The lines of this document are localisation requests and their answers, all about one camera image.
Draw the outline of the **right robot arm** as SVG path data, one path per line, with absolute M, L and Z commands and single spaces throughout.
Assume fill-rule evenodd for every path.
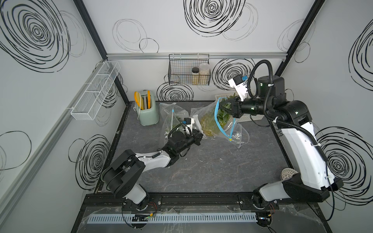
M 271 125 L 277 126 L 297 172 L 290 178 L 257 188 L 252 196 L 256 208 L 264 209 L 282 199 L 322 203 L 343 187 L 343 181 L 328 168 L 328 159 L 315 137 L 308 107 L 302 101 L 287 100 L 285 80 L 273 74 L 270 61 L 261 60 L 249 76 L 239 74 L 228 82 L 238 97 L 220 102 L 219 109 L 234 118 L 244 114 L 263 115 Z

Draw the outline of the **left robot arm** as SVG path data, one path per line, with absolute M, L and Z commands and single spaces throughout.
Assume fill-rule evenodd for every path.
M 203 133 L 184 123 L 175 126 L 168 134 L 167 143 L 152 153 L 135 153 L 125 150 L 101 174 L 101 180 L 115 198 L 125 198 L 144 210 L 150 201 L 148 192 L 138 183 L 142 173 L 167 168 L 184 157 L 192 145 L 199 146 Z

